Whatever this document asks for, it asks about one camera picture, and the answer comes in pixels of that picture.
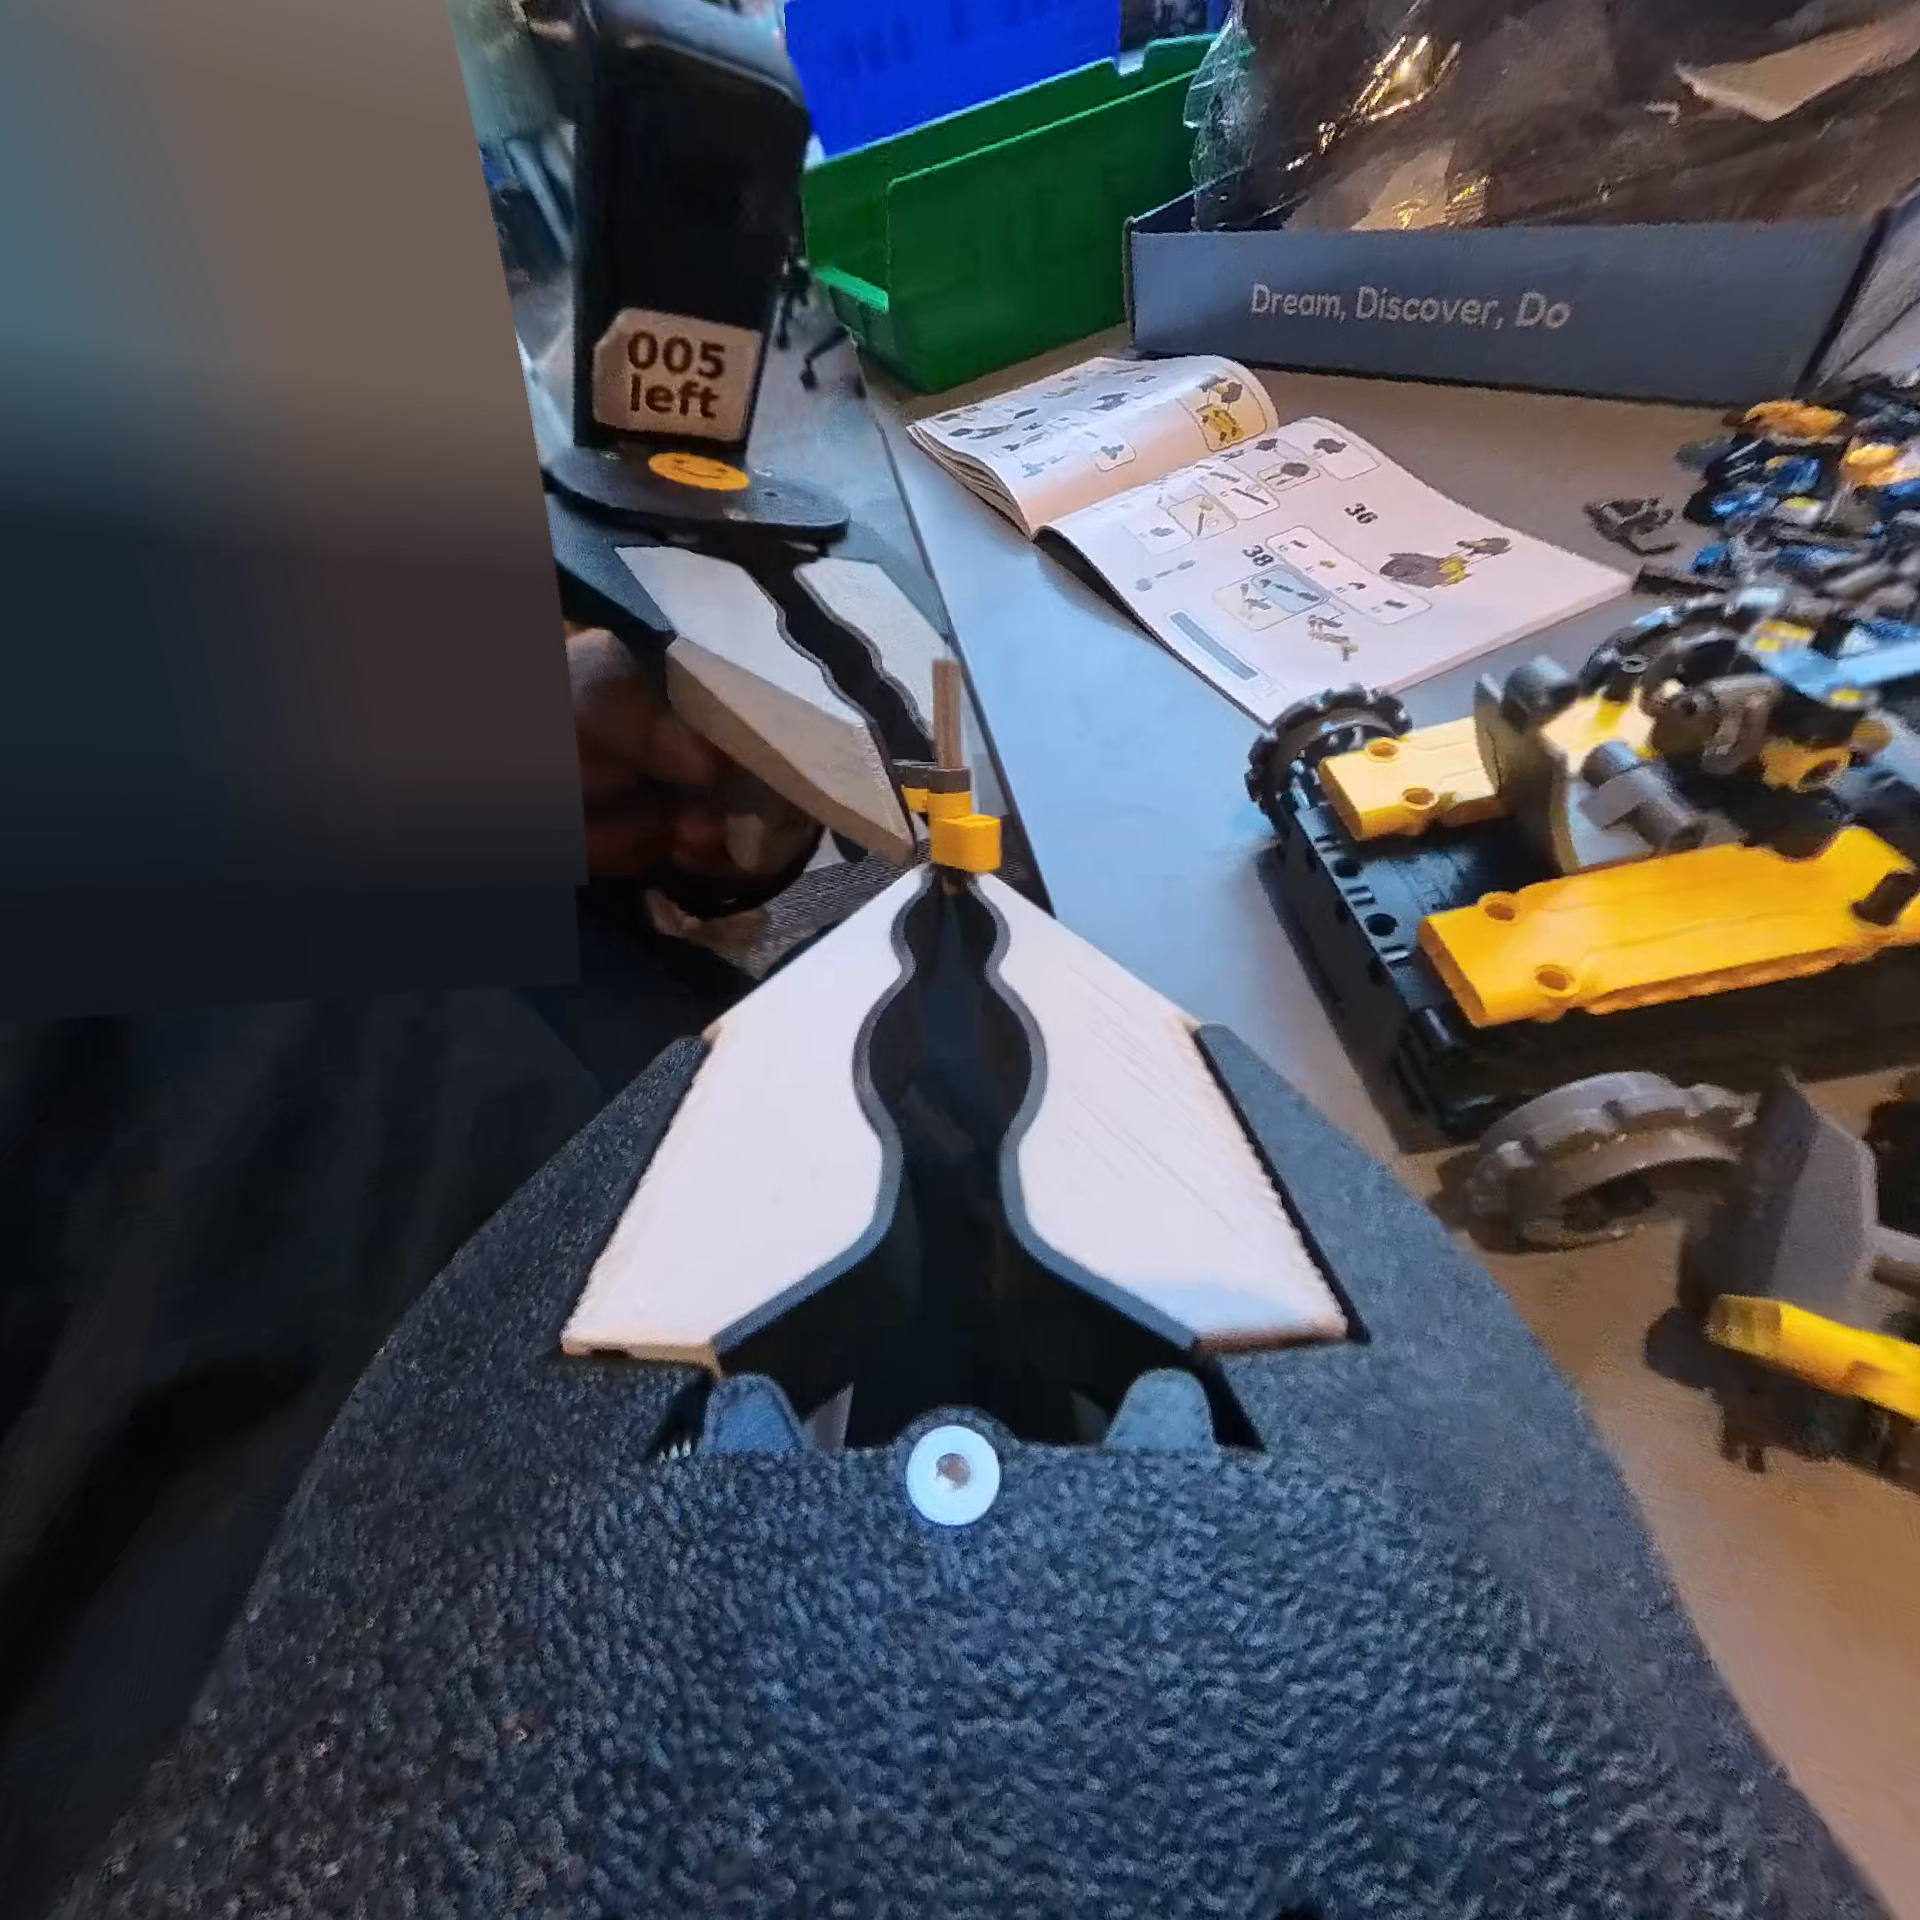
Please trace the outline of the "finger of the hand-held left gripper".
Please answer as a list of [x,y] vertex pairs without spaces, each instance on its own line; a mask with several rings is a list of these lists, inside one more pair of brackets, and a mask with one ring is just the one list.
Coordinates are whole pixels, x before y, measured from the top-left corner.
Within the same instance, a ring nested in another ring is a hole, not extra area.
[[668,696],[680,716],[777,796],[903,867],[919,837],[863,709],[794,641],[748,570],[672,543],[617,558],[668,620]]
[[895,575],[873,558],[821,557],[794,571],[831,677],[877,723],[894,761],[937,761],[935,667],[948,641]]

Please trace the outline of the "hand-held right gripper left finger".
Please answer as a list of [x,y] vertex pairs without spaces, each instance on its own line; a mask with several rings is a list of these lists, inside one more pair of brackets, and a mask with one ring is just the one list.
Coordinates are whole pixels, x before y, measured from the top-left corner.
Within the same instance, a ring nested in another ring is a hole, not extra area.
[[726,1349],[886,1233],[898,1128],[874,1080],[928,868],[888,885],[705,1034],[705,1059],[562,1329],[566,1354]]

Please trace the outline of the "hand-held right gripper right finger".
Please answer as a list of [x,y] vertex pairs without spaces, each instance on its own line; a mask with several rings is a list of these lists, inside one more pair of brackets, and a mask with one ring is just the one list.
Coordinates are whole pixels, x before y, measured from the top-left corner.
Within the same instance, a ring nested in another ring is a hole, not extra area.
[[1207,1354],[1346,1340],[1348,1317],[1197,1042],[1197,1022],[1015,888],[989,983],[1031,1059],[1000,1148],[1012,1224]]

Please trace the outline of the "person's left hand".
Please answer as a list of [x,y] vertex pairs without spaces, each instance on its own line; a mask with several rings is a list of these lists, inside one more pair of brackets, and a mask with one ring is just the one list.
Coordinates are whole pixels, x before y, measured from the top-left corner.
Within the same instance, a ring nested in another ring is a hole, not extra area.
[[714,909],[775,896],[821,854],[824,828],[688,726],[617,635],[567,620],[566,663],[595,879]]

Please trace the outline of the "black wheeled chair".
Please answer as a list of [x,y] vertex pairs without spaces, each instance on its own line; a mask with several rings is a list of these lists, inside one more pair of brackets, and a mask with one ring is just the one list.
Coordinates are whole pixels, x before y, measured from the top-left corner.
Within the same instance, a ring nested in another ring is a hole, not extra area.
[[801,309],[814,298],[818,289],[824,285],[824,298],[835,318],[828,322],[824,334],[821,334],[807,350],[798,363],[798,384],[807,390],[821,389],[821,363],[838,346],[855,344],[855,327],[847,322],[847,315],[838,309],[838,302],[852,302],[857,297],[867,294],[867,284],[860,275],[848,275],[842,267],[814,271],[810,259],[810,241],[805,237],[805,229],[797,229],[794,239],[789,241],[786,259],[781,264],[781,275],[775,280],[775,321],[773,321],[773,350],[786,351],[794,346],[794,327]]

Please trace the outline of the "blue plastic bin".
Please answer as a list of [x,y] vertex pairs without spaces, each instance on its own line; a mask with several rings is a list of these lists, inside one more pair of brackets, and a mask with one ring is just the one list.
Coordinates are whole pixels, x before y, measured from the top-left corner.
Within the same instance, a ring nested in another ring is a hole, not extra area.
[[828,158],[1120,50],[1120,3],[786,3],[782,37]]

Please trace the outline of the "green plastic bin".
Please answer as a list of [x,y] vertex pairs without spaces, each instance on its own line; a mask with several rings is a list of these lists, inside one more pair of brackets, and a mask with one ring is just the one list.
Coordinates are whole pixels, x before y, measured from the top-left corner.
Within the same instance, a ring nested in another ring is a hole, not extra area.
[[1120,322],[1124,225],[1188,192],[1209,50],[1158,38],[810,168],[805,255],[834,315],[919,390]]

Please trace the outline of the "instruction booklet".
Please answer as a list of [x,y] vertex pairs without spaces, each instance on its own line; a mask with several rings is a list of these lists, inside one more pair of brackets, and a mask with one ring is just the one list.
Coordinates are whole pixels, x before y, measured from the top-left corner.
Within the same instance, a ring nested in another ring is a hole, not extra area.
[[1398,692],[1628,589],[1220,355],[1091,357],[909,436],[1264,724],[1337,667]]

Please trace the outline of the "person's dark clothing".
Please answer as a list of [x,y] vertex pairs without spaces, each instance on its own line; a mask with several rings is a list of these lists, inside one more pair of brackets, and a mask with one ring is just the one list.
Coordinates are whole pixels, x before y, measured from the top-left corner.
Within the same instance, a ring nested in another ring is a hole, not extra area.
[[47,1022],[6,1048],[6,1914],[1137,1914],[1071,1668],[1069,1459],[976,1395],[843,1457],[660,1455],[773,1395],[562,1331],[722,1039],[874,1039],[906,1148],[1023,896],[909,871],[608,1090],[534,990]]

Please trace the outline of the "yellow toy vehicle model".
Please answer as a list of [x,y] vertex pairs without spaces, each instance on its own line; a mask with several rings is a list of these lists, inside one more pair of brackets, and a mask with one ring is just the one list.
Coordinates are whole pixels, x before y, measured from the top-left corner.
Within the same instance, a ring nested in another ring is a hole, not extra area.
[[1327,688],[1253,744],[1271,883],[1363,1061],[1473,1143],[1507,1244],[1731,1169],[1778,1069],[1912,1069],[1914,589],[1665,603],[1415,726]]

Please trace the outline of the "toy wheel gear subassembly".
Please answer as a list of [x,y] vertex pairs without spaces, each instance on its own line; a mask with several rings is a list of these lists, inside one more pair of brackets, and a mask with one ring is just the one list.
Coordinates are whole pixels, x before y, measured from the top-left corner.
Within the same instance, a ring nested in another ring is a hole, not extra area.
[[1887,1160],[1791,1073],[1760,1097],[1685,1266],[1723,1455],[1836,1459],[1914,1491],[1918,1249],[1883,1222]]

